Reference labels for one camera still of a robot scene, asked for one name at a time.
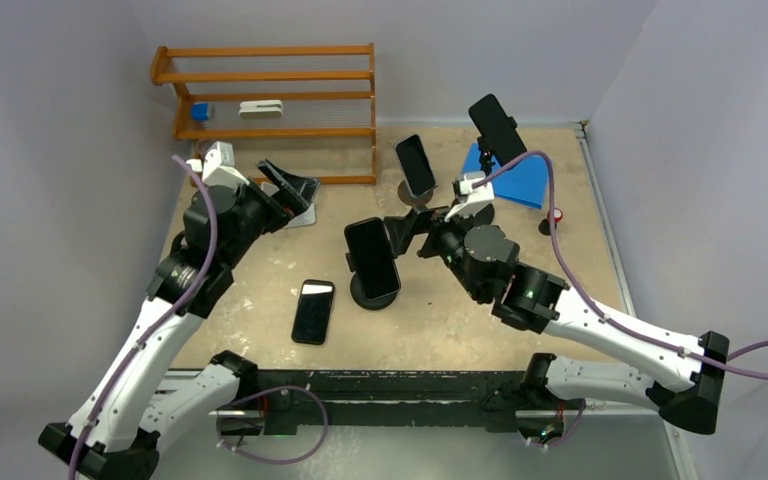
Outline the black phone from silver stand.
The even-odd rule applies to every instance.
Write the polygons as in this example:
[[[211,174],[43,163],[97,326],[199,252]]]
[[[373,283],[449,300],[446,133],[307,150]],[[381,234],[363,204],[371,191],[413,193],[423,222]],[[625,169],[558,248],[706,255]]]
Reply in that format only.
[[[305,280],[301,286],[291,330],[295,343],[323,345],[327,338],[335,285],[324,280]]]

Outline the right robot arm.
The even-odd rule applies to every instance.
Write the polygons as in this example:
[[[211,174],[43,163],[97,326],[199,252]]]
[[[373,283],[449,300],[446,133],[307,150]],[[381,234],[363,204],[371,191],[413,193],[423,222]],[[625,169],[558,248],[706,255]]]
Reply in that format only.
[[[496,225],[445,220],[437,209],[387,216],[384,228],[394,256],[425,235],[418,257],[440,258],[470,298],[491,305],[503,324],[610,356],[605,363],[533,355],[521,381],[529,404],[621,402],[652,410],[692,433],[715,433],[730,347],[726,336],[670,331],[585,300],[563,278],[520,262],[518,244]]]

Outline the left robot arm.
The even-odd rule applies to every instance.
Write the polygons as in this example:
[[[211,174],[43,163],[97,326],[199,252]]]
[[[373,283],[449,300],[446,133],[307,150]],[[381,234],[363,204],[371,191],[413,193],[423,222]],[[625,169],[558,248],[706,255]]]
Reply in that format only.
[[[50,423],[39,445],[61,460],[69,478],[147,479],[161,455],[200,418],[231,406],[265,403],[257,366],[230,351],[214,355],[183,387],[154,395],[178,352],[234,282],[253,243],[309,210],[320,188],[313,177],[258,163],[275,186],[264,192],[231,165],[182,169],[197,187],[184,228],[157,266],[136,323],[103,379],[67,421]]]

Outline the silver folding phone stand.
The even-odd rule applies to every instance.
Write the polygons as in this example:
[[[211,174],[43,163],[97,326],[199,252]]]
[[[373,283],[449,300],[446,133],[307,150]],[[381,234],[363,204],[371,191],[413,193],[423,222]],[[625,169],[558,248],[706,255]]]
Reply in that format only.
[[[260,188],[264,193],[266,193],[267,195],[273,198],[275,198],[279,193],[279,188],[270,182],[263,182],[260,185]],[[287,223],[286,228],[291,229],[291,228],[310,226],[310,225],[313,225],[315,222],[316,222],[316,208],[315,208],[315,205],[312,204],[302,214],[290,220]]]

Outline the phone on wooden puck stand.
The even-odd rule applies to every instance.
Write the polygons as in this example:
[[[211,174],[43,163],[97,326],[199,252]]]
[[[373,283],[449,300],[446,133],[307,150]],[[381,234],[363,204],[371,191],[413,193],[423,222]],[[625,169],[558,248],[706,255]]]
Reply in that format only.
[[[401,140],[394,150],[405,181],[413,194],[422,194],[437,186],[430,160],[418,134]]]

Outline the black tall round-base stand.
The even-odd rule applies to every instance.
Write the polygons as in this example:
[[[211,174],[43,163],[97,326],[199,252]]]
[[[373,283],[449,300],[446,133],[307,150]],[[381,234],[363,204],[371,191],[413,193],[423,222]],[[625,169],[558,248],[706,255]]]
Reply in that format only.
[[[480,171],[484,173],[486,178],[488,178],[493,172],[495,163],[494,154],[489,146],[488,140],[484,136],[477,138],[476,145],[479,151],[478,160]],[[489,204],[478,212],[477,222],[480,224],[490,224],[494,220],[494,217],[495,208],[492,204]]]

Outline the phone on tall stand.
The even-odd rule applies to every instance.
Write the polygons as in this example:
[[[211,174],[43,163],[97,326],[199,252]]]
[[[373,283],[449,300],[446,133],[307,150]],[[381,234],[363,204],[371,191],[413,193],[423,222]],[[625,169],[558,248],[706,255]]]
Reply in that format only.
[[[481,151],[492,155],[500,166],[527,151],[516,120],[505,112],[494,94],[486,94],[470,106],[468,115],[479,132]]]

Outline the white flat device on rack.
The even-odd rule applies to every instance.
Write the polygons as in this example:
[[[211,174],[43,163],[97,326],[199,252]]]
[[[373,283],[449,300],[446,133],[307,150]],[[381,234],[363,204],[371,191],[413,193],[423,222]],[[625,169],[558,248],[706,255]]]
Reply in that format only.
[[[284,104],[281,100],[241,101],[238,114],[241,119],[270,119],[283,116]]]

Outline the blue white small box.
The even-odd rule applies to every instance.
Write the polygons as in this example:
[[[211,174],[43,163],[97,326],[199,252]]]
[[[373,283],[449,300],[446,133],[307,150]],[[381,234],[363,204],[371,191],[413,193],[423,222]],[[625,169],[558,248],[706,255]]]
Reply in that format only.
[[[196,123],[208,122],[213,118],[214,111],[210,102],[195,102],[190,107],[190,118]]]

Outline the blue foam mat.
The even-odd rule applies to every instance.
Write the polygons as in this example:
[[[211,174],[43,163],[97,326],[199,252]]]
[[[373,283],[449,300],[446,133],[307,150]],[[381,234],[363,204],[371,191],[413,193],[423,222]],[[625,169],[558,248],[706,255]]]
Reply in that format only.
[[[540,210],[548,204],[548,172],[539,157],[529,157],[492,181],[494,194],[527,207]]]

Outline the red black button knob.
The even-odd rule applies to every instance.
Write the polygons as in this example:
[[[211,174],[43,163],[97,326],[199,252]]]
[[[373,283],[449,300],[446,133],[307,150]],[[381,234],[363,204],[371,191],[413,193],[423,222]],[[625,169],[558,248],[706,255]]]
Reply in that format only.
[[[544,236],[550,236],[553,225],[557,226],[563,219],[564,213],[559,208],[550,209],[538,225],[538,231]]]

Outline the orange wooden rack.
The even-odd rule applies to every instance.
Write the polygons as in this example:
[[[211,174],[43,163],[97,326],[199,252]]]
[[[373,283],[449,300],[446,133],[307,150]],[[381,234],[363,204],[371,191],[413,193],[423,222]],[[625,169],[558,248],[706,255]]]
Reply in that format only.
[[[225,141],[244,170],[267,158],[326,185],[378,180],[373,43],[160,46],[149,77],[171,88],[172,134],[193,148]]]

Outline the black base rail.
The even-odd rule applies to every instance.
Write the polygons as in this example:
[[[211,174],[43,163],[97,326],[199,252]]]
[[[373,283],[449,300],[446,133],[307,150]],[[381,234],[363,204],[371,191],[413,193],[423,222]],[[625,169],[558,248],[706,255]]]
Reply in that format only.
[[[576,414],[524,371],[256,370],[243,375],[221,412],[251,413],[268,435],[301,426],[473,427],[537,435],[541,415]]]

